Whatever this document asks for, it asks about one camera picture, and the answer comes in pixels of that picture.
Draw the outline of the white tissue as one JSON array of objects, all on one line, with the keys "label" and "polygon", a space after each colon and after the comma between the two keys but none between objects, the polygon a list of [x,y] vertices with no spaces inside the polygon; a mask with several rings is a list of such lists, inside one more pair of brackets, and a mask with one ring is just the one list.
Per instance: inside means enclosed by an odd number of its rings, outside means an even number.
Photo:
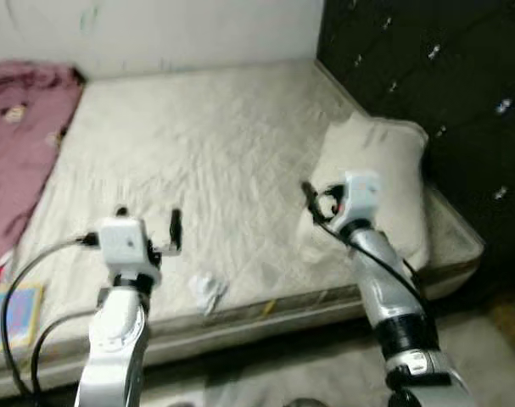
[{"label": "white tissue", "polygon": [[191,276],[188,287],[198,299],[202,315],[210,315],[217,307],[219,299],[226,294],[227,282],[215,276]]}]

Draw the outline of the colourful children's book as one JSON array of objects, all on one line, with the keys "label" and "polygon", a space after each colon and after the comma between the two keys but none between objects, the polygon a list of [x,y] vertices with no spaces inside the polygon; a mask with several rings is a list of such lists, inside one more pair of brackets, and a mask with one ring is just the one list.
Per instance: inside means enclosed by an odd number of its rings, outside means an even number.
[{"label": "colourful children's book", "polygon": [[[0,287],[0,313],[6,288]],[[35,341],[37,328],[39,328],[43,294],[43,284],[33,283],[27,287],[18,287],[10,299],[8,307],[8,340],[12,350],[28,348]],[[1,350],[2,340],[0,338],[0,352]]]}]

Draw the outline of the white pillow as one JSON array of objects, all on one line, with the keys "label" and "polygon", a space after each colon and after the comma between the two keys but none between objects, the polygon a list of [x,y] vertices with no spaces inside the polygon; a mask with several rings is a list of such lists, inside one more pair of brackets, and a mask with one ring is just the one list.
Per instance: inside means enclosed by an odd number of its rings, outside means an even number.
[{"label": "white pillow", "polygon": [[328,126],[309,182],[316,192],[338,185],[346,173],[378,176],[374,228],[415,269],[430,260],[421,159],[427,135],[409,121],[353,114]]}]

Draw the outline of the white quilted mattress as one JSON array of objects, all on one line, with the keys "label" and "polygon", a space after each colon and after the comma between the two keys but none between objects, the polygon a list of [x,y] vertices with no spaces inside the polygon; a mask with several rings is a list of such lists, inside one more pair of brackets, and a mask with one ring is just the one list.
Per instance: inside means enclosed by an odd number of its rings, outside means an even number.
[{"label": "white quilted mattress", "polygon": [[[121,206],[164,241],[180,209],[181,252],[165,259],[151,296],[146,365],[361,318],[345,248],[311,224],[299,186],[328,126],[353,114],[378,118],[312,62],[92,82],[15,266]],[[477,271],[483,244],[442,195],[423,190],[430,260],[415,279],[436,299]],[[227,282],[210,315],[191,276]]]}]

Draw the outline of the pink cartoon print blanket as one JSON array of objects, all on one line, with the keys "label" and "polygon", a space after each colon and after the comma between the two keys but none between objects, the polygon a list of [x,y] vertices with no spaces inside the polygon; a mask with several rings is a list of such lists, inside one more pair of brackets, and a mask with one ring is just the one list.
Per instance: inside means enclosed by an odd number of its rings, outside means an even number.
[{"label": "pink cartoon print blanket", "polygon": [[82,92],[71,64],[0,62],[0,268],[35,212]]}]

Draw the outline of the dark tufted headboard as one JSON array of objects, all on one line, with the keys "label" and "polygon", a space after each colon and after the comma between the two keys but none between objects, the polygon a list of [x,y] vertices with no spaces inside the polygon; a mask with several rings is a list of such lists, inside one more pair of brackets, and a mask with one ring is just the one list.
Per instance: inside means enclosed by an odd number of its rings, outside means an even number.
[{"label": "dark tufted headboard", "polygon": [[324,0],[316,57],[428,133],[425,178],[484,241],[464,291],[515,290],[515,0]]}]

